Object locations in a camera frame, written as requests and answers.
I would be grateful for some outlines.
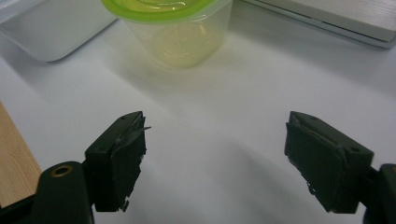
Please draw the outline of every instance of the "white box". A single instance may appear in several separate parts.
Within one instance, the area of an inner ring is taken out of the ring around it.
[[[42,62],[61,59],[115,19],[99,0],[0,0],[0,31]]]

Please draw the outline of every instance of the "plastic container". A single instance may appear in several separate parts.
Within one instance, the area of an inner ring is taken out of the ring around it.
[[[160,65],[191,67],[213,53],[227,31],[232,0],[102,0]]]
[[[99,0],[0,0],[0,31],[43,62],[61,59],[115,19]]]

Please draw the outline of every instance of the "wooden edge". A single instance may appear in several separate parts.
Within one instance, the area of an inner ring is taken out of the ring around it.
[[[0,102],[0,207],[35,194],[40,175],[34,156]]]

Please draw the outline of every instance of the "white device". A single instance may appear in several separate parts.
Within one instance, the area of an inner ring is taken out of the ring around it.
[[[244,0],[384,49],[396,44],[396,0]]]

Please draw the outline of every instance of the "wooden board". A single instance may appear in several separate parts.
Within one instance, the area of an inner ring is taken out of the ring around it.
[[[0,102],[0,206],[35,194],[41,170]]]
[[[362,35],[391,41],[396,36],[395,0],[249,0],[281,7]]]

